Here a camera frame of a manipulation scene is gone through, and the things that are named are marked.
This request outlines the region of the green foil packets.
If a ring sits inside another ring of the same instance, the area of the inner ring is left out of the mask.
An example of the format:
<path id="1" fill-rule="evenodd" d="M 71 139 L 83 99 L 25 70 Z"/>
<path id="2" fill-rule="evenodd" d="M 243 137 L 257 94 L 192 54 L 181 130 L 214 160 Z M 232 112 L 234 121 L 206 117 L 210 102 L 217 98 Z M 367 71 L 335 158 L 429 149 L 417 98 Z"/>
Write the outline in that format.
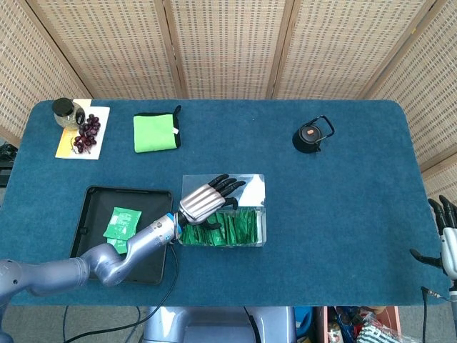
<path id="1" fill-rule="evenodd" d="M 257 211 L 241 207 L 237 211 L 218 211 L 208 218 L 209 224 L 217 224 L 216 229 L 208 229 L 203 224 L 187 224 L 179 238 L 186 246 L 236 247 L 259 242 Z"/>

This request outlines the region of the black cast iron teapot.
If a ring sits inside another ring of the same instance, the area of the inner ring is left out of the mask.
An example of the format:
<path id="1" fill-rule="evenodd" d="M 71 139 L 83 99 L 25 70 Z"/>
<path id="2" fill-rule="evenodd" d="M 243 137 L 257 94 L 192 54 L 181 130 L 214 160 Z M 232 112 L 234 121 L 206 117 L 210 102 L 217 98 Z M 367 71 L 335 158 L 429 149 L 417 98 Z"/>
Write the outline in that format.
<path id="1" fill-rule="evenodd" d="M 326 135 L 323 134 L 321 128 L 317 125 L 317 121 L 323 119 L 330 128 L 330 132 Z M 321 142 L 335 134 L 335 128 L 330 120 L 324 116 L 317 116 L 316 118 L 303 124 L 293 135 L 292 144 L 294 148 L 304 154 L 312 154 L 321 151 Z"/>

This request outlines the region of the dark purple grape bunch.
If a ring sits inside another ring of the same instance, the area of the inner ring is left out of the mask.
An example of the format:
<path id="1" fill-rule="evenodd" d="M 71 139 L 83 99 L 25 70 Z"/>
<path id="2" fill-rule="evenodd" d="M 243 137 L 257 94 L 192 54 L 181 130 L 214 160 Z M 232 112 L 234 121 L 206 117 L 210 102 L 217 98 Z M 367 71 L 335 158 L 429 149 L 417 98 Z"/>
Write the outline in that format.
<path id="1" fill-rule="evenodd" d="M 73 152 L 90 154 L 91 149 L 97 145 L 96 137 L 100 128 L 100 119 L 94 114 L 89 114 L 86 121 L 79 126 L 78 134 L 71 140 Z"/>

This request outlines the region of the glass jar with black lid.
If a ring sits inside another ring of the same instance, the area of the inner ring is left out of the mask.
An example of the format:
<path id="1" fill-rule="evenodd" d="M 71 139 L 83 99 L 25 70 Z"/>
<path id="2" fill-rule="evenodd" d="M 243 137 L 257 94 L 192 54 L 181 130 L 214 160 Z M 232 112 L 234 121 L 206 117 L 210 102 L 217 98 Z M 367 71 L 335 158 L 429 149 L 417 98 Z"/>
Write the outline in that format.
<path id="1" fill-rule="evenodd" d="M 84 109 L 68 98 L 59 98 L 52 103 L 56 123 L 64 129 L 78 129 L 85 123 Z"/>

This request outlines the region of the green plastic packet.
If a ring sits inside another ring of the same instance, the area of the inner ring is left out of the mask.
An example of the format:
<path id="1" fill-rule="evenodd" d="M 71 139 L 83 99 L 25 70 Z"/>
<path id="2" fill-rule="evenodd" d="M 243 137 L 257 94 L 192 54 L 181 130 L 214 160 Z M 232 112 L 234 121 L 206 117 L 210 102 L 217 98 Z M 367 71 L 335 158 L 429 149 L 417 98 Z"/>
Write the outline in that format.
<path id="1" fill-rule="evenodd" d="M 106 241 L 112 245 L 119 254 L 127 253 L 127 241 L 123 239 L 107 238 Z"/>

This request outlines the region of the clear plastic box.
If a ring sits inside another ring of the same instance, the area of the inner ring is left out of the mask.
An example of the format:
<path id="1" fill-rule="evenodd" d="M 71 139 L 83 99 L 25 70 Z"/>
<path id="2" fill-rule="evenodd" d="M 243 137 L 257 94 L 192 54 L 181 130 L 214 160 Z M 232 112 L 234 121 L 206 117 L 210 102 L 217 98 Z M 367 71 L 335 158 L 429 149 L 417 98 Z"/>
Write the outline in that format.
<path id="1" fill-rule="evenodd" d="M 215 179 L 216 175 L 185 175 L 183 176 L 182 195 L 183 198 L 190 194 L 192 191 L 198 189 L 200 186 Z M 265 184 L 262 174 L 234 174 L 230 176 L 237 180 L 245 181 L 246 184 L 238 188 L 231 194 L 231 197 L 235 197 L 238 200 L 238 208 L 232 209 L 232 207 L 223 207 L 218 211 L 237 211 L 241 207 L 254 208 L 257 211 L 257 224 L 259 233 L 259 242 L 248 246 L 237 246 L 237 247 L 261 247 L 266 242 L 266 208 L 265 204 Z M 181 233 L 177 239 L 179 241 L 180 236 L 184 228 L 181 228 Z"/>

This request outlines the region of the large green tea bag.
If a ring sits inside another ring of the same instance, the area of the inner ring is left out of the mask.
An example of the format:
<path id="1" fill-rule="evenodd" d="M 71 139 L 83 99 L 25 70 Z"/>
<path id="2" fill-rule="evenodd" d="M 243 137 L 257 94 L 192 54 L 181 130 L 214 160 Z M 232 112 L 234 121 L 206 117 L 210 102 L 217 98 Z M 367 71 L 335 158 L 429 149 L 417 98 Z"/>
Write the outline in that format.
<path id="1" fill-rule="evenodd" d="M 114 207 L 103 236 L 124 241 L 130 239 L 136 233 L 136 227 L 141 215 L 141 211 Z"/>

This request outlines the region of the green cloth with black trim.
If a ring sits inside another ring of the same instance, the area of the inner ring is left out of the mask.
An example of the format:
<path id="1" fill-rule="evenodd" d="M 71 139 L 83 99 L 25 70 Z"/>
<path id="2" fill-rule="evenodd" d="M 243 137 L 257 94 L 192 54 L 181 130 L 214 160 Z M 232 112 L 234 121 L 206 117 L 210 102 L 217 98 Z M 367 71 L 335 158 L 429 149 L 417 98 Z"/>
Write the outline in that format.
<path id="1" fill-rule="evenodd" d="M 181 105 L 178 105 L 173 112 L 134 115 L 134 151 L 146 153 L 178 149 L 181 146 L 180 112 Z"/>

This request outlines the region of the white yellow paper card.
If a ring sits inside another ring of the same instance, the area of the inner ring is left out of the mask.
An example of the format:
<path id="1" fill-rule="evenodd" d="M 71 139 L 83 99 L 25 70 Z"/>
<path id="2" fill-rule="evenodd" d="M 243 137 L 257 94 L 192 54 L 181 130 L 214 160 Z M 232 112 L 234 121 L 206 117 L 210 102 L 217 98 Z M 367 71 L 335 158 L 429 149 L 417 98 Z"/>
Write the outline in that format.
<path id="1" fill-rule="evenodd" d="M 86 114 L 94 114 L 100 119 L 101 128 L 99 129 L 98 135 L 96 137 L 97 145 L 91 149 L 89 158 L 87 160 L 98 160 L 100 151 L 103 144 L 104 134 L 106 131 L 106 126 L 109 119 L 110 108 L 106 106 L 90 106 Z"/>

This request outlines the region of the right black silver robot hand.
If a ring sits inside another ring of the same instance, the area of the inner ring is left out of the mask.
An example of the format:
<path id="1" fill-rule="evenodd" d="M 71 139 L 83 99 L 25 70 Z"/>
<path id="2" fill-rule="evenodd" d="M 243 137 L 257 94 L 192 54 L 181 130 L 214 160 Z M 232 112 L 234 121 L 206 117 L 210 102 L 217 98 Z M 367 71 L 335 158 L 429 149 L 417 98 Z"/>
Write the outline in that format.
<path id="1" fill-rule="evenodd" d="M 452 282 L 457 282 L 457 205 L 444 195 L 438 198 L 440 202 L 428 199 L 428 203 L 433 210 L 438 228 L 441 242 L 440 257 L 425 257 L 415 249 L 410 249 L 410 253 L 418 262 L 441 269 Z"/>

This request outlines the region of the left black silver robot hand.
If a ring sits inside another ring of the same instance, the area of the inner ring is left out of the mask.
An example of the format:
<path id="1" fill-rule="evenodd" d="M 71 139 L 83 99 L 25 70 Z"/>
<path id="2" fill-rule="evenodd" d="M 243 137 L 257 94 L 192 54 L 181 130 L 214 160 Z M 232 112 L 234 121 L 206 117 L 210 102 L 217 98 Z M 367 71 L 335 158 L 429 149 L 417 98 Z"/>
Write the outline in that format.
<path id="1" fill-rule="evenodd" d="M 238 200 L 231 197 L 231 194 L 245 184 L 245 181 L 231 178 L 228 174 L 217 176 L 180 201 L 179 209 L 174 215 L 176 223 L 181 228 L 187 224 L 191 226 L 202 224 L 209 230 L 218 229 L 220 225 L 210 224 L 208 218 L 223 207 L 237 209 Z"/>

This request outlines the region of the black white striped cloth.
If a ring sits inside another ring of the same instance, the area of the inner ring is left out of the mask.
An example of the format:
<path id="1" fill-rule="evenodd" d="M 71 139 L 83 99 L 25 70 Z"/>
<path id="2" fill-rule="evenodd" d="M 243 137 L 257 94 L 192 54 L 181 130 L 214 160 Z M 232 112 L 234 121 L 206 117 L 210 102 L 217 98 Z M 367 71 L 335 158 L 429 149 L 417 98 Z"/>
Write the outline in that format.
<path id="1" fill-rule="evenodd" d="M 367 322 L 362 326 L 356 343 L 401 343 L 401 340 L 386 327 Z"/>

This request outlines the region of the silver-blue robot base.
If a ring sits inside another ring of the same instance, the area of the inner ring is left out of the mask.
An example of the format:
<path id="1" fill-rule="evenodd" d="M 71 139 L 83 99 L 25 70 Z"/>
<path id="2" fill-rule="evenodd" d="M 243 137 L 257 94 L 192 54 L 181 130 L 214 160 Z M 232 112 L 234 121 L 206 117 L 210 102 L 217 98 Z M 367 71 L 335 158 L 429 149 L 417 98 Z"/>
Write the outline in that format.
<path id="1" fill-rule="evenodd" d="M 292 307 L 160 307 L 141 343 L 296 343 Z"/>

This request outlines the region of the black plastic tray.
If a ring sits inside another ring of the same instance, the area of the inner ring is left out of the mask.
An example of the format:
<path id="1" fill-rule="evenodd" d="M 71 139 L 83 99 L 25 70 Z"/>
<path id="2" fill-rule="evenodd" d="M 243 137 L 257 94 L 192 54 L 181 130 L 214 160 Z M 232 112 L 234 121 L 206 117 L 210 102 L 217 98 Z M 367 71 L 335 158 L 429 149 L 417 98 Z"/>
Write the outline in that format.
<path id="1" fill-rule="evenodd" d="M 114 208 L 141 212 L 136 230 L 172 210 L 173 196 L 169 191 L 91 186 L 86 190 L 81 215 L 76 227 L 70 257 L 79 257 L 90 248 L 106 242 L 103 233 Z M 125 278 L 127 282 L 160 284 L 164 275 L 166 248 L 161 247 L 139 262 Z"/>

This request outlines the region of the woven rattan folding screen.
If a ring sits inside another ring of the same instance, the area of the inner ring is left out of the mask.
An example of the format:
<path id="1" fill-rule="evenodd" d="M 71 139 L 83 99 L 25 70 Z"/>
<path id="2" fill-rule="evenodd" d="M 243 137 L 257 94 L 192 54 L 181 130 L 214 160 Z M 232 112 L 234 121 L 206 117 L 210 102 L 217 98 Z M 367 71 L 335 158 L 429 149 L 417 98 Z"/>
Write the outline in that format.
<path id="1" fill-rule="evenodd" d="M 457 199 L 457 0 L 0 0 L 0 139 L 60 96 L 394 100 Z"/>

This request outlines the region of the blue carpet table cover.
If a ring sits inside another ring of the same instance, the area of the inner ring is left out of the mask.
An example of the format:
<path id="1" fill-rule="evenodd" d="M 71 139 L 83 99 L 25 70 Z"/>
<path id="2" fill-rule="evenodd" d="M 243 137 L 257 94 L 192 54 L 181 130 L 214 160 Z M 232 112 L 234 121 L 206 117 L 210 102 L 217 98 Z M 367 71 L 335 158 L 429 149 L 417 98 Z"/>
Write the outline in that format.
<path id="1" fill-rule="evenodd" d="M 86 189 L 165 189 L 187 174 L 262 174 L 267 241 L 260 248 L 177 247 L 158 286 L 91 281 L 14 304 L 168 306 L 414 305 L 442 294 L 440 269 L 410 249 L 441 248 L 406 116 L 393 101 L 100 100 L 110 108 L 98 160 L 55 157 L 51 102 L 31 111 L 0 207 L 0 259 L 31 264 L 69 256 Z M 134 115 L 181 105 L 178 149 L 136 153 Z M 292 144 L 324 115 L 335 134 L 321 151 Z"/>

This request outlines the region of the black equipment beside table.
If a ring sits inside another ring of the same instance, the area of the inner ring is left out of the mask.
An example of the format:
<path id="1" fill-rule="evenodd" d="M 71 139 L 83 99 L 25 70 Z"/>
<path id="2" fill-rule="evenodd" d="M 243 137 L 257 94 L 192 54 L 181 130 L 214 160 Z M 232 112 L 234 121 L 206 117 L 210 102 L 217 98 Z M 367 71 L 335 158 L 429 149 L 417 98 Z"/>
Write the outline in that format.
<path id="1" fill-rule="evenodd" d="M 0 188 L 6 188 L 9 182 L 17 152 L 18 149 L 10 143 L 0 144 Z"/>

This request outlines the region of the red storage box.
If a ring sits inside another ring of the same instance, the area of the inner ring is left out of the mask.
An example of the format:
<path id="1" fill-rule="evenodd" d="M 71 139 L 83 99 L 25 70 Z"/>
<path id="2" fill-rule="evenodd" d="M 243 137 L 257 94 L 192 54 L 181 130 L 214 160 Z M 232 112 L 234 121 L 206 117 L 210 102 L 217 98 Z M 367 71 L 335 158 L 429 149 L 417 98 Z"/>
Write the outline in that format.
<path id="1" fill-rule="evenodd" d="M 316 343 L 328 343 L 328 307 L 316 307 L 313 311 L 315 316 Z M 387 306 L 377 314 L 377 319 L 383 325 L 401 333 L 401 323 L 397 306 Z"/>

